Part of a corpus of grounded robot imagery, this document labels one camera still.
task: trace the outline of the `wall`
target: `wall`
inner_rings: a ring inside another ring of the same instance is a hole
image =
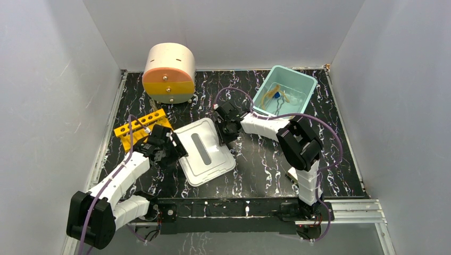
[[[60,254],[120,70],[81,0],[0,3],[1,254]]]
[[[151,229],[138,231],[145,236]],[[138,242],[127,229],[119,229],[111,243],[97,254],[159,255],[233,255],[233,254],[302,254],[362,255],[383,254],[374,224],[334,224],[327,236],[313,246],[295,235],[278,233],[187,233],[159,235],[155,241]]]
[[[364,0],[83,0],[121,69],[158,43],[186,45],[198,69],[331,63]]]
[[[398,254],[449,254],[450,1],[367,0],[331,77]]]

